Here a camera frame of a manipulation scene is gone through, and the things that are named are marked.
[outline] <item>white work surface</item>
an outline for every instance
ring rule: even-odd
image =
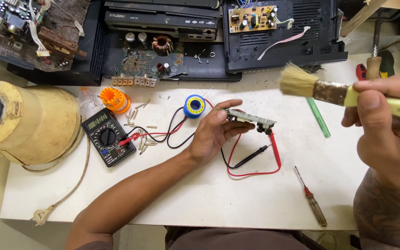
[[[357,81],[355,68],[369,55],[350,56],[348,61],[322,65],[322,79],[350,84]],[[279,90],[280,70],[245,73],[238,83],[163,82],[157,88],[128,87],[124,90],[132,100],[131,107],[151,99],[134,121],[136,125],[158,126],[152,132],[168,130],[177,108],[191,94],[205,94],[214,105],[228,99],[242,99],[239,108],[249,114],[273,119],[273,131],[282,168],[278,173],[232,178],[219,153],[214,160],[170,189],[131,223],[149,225],[185,225],[270,229],[320,229],[304,197],[305,184],[314,193],[328,221],[328,230],[356,230],[353,219],[353,198],[367,170],[356,153],[362,128],[343,128],[344,108],[316,101],[331,132],[322,134],[305,98],[283,96]],[[105,80],[103,86],[110,84]],[[98,94],[103,87],[88,88]],[[79,87],[64,87],[78,96]],[[183,118],[180,111],[173,126]],[[117,119],[125,123],[125,116]],[[199,119],[187,120],[179,132],[170,137],[172,146],[184,141],[197,127]],[[235,139],[223,147],[226,157]],[[236,147],[232,164],[270,143],[269,137],[256,130],[244,134]],[[107,168],[91,145],[90,160],[81,186],[50,215],[49,221],[72,222],[78,213],[103,191],[126,177],[157,165],[188,146],[171,150],[166,143],[135,152],[113,168]],[[54,204],[74,188],[83,171],[86,137],[62,163],[45,173],[29,173],[12,163],[8,173],[0,218],[28,220],[37,209]],[[233,173],[266,172],[277,169],[272,148],[257,156]]]

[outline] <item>wooden handle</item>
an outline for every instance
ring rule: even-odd
[[[381,67],[382,58],[380,56],[370,57],[367,59],[367,80],[379,78],[379,68]]]

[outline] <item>hand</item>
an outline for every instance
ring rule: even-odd
[[[360,93],[358,107],[347,108],[342,125],[364,127],[357,152],[360,159],[377,171],[379,181],[400,188],[400,118],[394,118],[385,99],[400,98],[400,74],[354,83]]]
[[[230,108],[242,104],[242,100],[228,100],[215,106],[216,109]],[[208,164],[219,153],[226,141],[238,134],[245,134],[256,126],[249,122],[229,122],[224,110],[212,110],[201,119],[191,145],[189,156],[199,165]]]

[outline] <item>toroidal inductor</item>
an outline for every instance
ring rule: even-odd
[[[155,36],[152,42],[152,49],[159,56],[169,56],[174,51],[174,44],[168,36]]]

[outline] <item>screwdriver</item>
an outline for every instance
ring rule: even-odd
[[[265,150],[266,150],[269,146],[271,146],[271,145],[272,145],[272,143],[271,143],[270,145],[266,145],[266,146],[263,146],[263,147],[259,148],[259,150],[255,151],[252,155],[246,157],[244,160],[242,160],[242,161],[239,162],[237,165],[235,165],[234,168],[236,169],[236,168],[238,168],[238,167],[241,167],[243,164],[249,162],[249,160],[251,160],[251,159],[253,159],[254,157],[256,157],[259,153],[265,151]]]
[[[312,209],[314,215],[316,216],[317,222],[322,227],[328,226],[327,219],[325,219],[325,216],[322,213],[322,210],[320,210],[319,204],[317,203],[316,199],[314,199],[314,194],[310,192],[310,190],[307,188],[307,186],[305,186],[305,182],[303,182],[303,179],[299,173],[299,170],[297,169],[296,166],[294,166],[294,167],[296,168],[296,171],[300,177],[300,180],[303,183],[304,190],[305,190],[305,197],[307,198],[308,203],[310,204],[311,209]]]

